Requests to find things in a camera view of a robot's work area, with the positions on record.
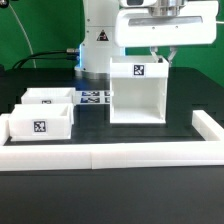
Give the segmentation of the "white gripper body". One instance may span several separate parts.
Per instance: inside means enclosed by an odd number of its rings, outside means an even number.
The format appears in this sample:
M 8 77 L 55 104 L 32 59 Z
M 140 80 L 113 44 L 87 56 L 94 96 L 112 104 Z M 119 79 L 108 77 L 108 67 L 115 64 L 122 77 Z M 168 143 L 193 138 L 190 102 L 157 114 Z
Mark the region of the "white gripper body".
M 120 47 L 211 44 L 217 35 L 218 0 L 157 0 L 149 7 L 121 6 L 115 25 Z

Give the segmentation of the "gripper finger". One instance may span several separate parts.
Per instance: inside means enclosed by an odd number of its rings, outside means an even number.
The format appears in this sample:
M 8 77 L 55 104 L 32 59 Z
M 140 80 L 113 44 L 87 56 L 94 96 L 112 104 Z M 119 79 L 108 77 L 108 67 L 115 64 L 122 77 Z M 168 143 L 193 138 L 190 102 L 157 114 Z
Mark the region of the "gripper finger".
M 169 61 L 170 64 L 172 64 L 172 61 L 173 61 L 175 55 L 177 54 L 177 50 L 178 49 L 177 49 L 176 46 L 171 46 L 170 47 L 170 53 L 168 55 L 168 61 Z
M 159 62 L 159 56 L 157 55 L 157 52 L 158 52 L 158 47 L 150 47 L 150 53 L 156 63 Z

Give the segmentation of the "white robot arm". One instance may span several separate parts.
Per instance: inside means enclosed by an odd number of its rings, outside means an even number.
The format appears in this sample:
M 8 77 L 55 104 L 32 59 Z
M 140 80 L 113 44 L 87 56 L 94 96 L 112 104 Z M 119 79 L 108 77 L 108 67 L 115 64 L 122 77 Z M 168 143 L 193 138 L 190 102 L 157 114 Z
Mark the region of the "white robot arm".
M 219 0 L 82 0 L 85 36 L 79 45 L 80 77 L 109 76 L 110 58 L 127 48 L 147 47 L 158 59 L 168 47 L 211 44 L 217 36 Z

